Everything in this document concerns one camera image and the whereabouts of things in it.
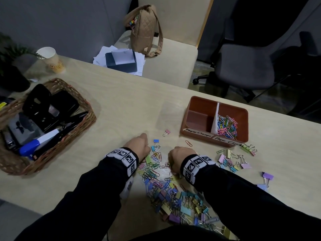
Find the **fist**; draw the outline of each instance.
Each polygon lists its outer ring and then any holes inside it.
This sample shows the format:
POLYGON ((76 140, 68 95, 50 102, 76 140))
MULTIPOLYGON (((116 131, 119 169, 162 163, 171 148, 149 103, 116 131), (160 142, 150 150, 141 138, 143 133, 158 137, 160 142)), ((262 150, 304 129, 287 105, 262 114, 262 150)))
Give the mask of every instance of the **fist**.
POLYGON ((196 154, 195 150, 187 147, 176 146, 168 154, 168 161, 171 165, 173 172, 180 174, 180 167, 182 162, 189 155, 196 154))
POLYGON ((150 147, 148 146, 147 134, 142 133, 140 136, 132 138, 124 147, 134 151, 138 156, 138 161, 141 162, 149 153, 150 147))

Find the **beige backpack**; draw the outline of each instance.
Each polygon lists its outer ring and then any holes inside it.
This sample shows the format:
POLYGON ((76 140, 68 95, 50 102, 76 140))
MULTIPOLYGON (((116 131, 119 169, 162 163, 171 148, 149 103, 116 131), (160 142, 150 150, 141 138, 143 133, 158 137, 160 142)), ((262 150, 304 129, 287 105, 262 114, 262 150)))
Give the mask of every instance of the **beige backpack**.
POLYGON ((153 57, 161 54, 163 47, 163 33, 156 14, 154 5, 144 5, 138 7, 127 14, 124 18, 124 25, 130 27, 130 22, 137 17, 135 27, 130 34, 130 43, 132 49, 136 52, 145 54, 146 57, 153 57), (156 25, 158 23, 159 40, 155 52, 150 53, 153 43, 156 25))

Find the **wooden desk surface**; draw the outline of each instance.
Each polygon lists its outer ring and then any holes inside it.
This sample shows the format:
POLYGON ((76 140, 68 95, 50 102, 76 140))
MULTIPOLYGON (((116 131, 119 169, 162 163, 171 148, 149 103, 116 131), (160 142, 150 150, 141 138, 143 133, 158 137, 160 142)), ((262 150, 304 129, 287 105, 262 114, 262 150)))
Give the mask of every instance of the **wooden desk surface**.
MULTIPOLYGON (((187 138, 179 135, 179 129, 191 96, 197 95, 248 110, 248 143, 254 144, 258 153, 251 157, 240 147, 232 149, 236 154, 244 154, 253 167, 237 172, 238 175, 252 183, 263 183, 261 171, 273 174, 270 194, 299 211, 321 218, 320 124, 66 57, 62 60, 66 65, 64 74, 46 72, 45 65, 38 61, 27 76, 39 77, 40 82, 54 77, 64 79, 91 103, 97 122, 41 172, 19 177, 0 171, 0 198, 45 214, 54 209, 67 191, 75 188, 81 174, 94 168, 105 154, 131 137, 145 132, 150 142, 154 138, 160 139, 163 155, 174 146, 187 146, 187 138), (165 129, 171 134, 163 137, 165 129)), ((216 157, 216 151, 221 149, 202 141, 188 140, 199 154, 216 157)), ((213 182, 213 190, 219 198, 219 182, 213 182)), ((153 213, 138 174, 119 215, 125 213, 128 225, 138 220, 136 215, 146 223, 135 224, 138 230, 135 234, 114 235, 115 240, 126 240, 167 226, 153 213)), ((124 219, 117 218, 114 224, 124 225, 124 219)))

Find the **white label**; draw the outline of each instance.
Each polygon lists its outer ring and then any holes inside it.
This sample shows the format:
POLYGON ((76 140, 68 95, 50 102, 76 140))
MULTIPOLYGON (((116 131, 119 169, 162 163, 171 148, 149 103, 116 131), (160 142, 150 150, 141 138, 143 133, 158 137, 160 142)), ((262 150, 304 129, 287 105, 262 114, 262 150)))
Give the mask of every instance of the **white label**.
POLYGON ((241 145, 239 142, 236 142, 236 141, 231 140, 231 139, 222 138, 222 137, 219 137, 219 136, 215 136, 213 139, 217 140, 217 141, 224 142, 224 143, 228 143, 228 144, 234 145, 234 146, 240 146, 241 145))
POLYGON ((214 134, 210 134, 210 133, 207 133, 207 132, 199 131, 199 130, 196 130, 196 129, 186 128, 186 129, 183 129, 183 130, 187 131, 187 132, 190 132, 190 133, 193 133, 193 134, 202 135, 202 136, 205 136, 205 137, 208 137, 208 138, 212 138, 214 136, 214 134))

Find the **blue tissue box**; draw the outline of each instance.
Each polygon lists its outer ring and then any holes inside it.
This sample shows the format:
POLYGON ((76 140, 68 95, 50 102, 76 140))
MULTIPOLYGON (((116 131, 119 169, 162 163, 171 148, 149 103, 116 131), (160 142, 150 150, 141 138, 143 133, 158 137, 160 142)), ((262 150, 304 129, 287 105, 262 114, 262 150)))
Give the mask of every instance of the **blue tissue box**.
POLYGON ((121 72, 137 72, 137 61, 135 52, 132 50, 135 62, 134 63, 126 63, 126 64, 118 64, 116 65, 114 57, 111 52, 106 53, 106 65, 107 68, 115 69, 121 72))

